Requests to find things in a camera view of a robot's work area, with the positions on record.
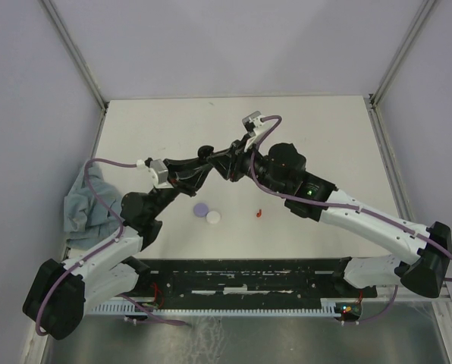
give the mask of towel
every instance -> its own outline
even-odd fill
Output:
[[[117,189],[103,180],[99,166],[89,168],[89,180],[113,211],[120,215],[121,197]],[[119,227],[118,221],[100,204],[84,180],[84,166],[64,198],[64,232],[70,248],[89,249],[109,237]]]

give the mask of purple cable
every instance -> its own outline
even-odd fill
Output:
[[[172,325],[172,326],[186,326],[187,325],[187,322],[180,321],[180,320],[164,320],[163,318],[160,318],[160,317],[154,315],[150,310],[139,305],[138,302],[135,302],[129,296],[125,296],[124,294],[119,294],[118,297],[125,298],[128,302],[132,303],[140,311],[146,313],[151,319],[155,320],[158,323]]]
[[[119,238],[122,234],[123,234],[123,230],[124,230],[124,226],[123,226],[123,222],[121,221],[120,216],[118,216],[118,214],[113,211],[108,205],[106,205],[105,201],[103,201],[103,199],[98,195],[98,193],[96,193],[95,189],[93,188],[91,182],[89,181],[89,167],[91,167],[91,165],[94,162],[103,162],[103,163],[107,163],[109,165],[116,165],[117,167],[123,167],[123,168],[136,168],[137,165],[126,165],[124,163],[118,163],[118,162],[113,162],[113,161],[109,161],[108,159],[103,159],[103,158],[92,158],[90,159],[88,162],[85,163],[84,165],[84,180],[86,182],[86,185],[88,186],[89,190],[91,191],[91,193],[94,195],[94,197],[96,198],[96,200],[101,203],[110,213],[111,216],[113,216],[114,218],[117,219],[118,223],[120,224],[120,227],[118,228],[118,233],[115,237],[115,239]],[[96,254],[100,253],[101,251],[103,251],[104,249],[108,248],[109,246],[111,246],[114,242],[115,239],[111,239],[108,243],[106,243],[105,245],[103,245],[101,248],[91,252],[90,254],[88,254],[87,256],[84,256],[84,258],[81,259],[82,262],[86,262],[87,260],[89,260],[90,258],[92,258],[93,256],[95,256]],[[61,282],[68,276],[71,274],[71,272],[80,267],[80,262],[76,262],[74,265],[72,265],[67,271],[65,271],[61,277],[58,278],[58,280],[52,285],[51,289],[48,291],[48,293],[46,294],[46,297],[44,297],[44,300],[42,301],[42,304],[39,308],[39,311],[37,312],[37,317],[36,317],[36,333],[39,336],[46,336],[47,332],[42,331],[41,330],[41,320],[42,320],[42,314],[44,313],[44,309],[46,308],[47,304],[49,303],[49,300],[51,299],[52,294],[54,293],[54,291],[56,290],[56,288],[59,287],[59,284],[61,284]]]
[[[256,144],[256,148],[259,149],[259,146],[263,143],[263,141],[268,137],[268,135],[270,135],[272,133],[273,130],[275,130],[277,128],[278,125],[280,125],[281,123],[281,116],[279,115],[272,115],[272,116],[267,116],[262,118],[262,122],[265,121],[270,121],[270,120],[278,120],[275,125],[273,125],[273,127],[268,130],[265,134],[263,134],[263,136],[261,136],[258,140],[258,143]],[[256,173],[255,173],[255,151],[253,150],[253,153],[251,153],[251,159],[250,159],[250,170],[251,170],[251,178],[253,179],[253,181],[255,182],[256,186],[258,186],[258,188],[260,190],[262,190],[263,192],[269,193],[270,195],[273,196],[278,196],[281,197],[282,199],[291,199],[292,201],[297,201],[297,202],[302,202],[302,203],[306,203],[308,205],[314,205],[314,206],[321,206],[321,207],[337,207],[337,208],[342,208],[342,209],[350,209],[350,210],[359,210],[359,206],[355,206],[355,205],[350,205],[350,204],[346,204],[346,203],[329,203],[329,202],[319,202],[319,201],[312,201],[310,199],[303,199],[301,197],[296,197],[296,196],[291,196],[291,195],[287,195],[285,193],[277,193],[274,192],[266,187],[264,187],[263,185],[260,184],[260,182],[258,182],[258,178],[256,177]],[[368,209],[362,209],[360,212],[365,213],[367,215],[372,216],[373,218],[377,218],[379,220],[382,220],[384,222],[386,222],[387,224],[390,224],[392,226],[395,226],[396,228],[401,229],[402,231],[406,231],[407,233],[409,233],[410,235],[414,235],[416,232],[412,229],[409,229],[408,227],[391,220],[390,218],[386,218],[383,215],[378,214],[377,212],[368,210]],[[452,253],[449,252],[448,250],[446,250],[443,246],[441,246],[440,244],[436,243],[435,241],[433,241],[432,239],[425,237],[421,234],[417,234],[416,237],[418,237],[419,239],[425,241],[426,243],[430,244],[431,246],[433,246],[435,249],[437,249],[438,251],[442,252],[443,254],[446,255],[446,257],[448,257],[451,261],[452,261]],[[452,282],[452,278],[445,278],[445,281],[447,282]]]

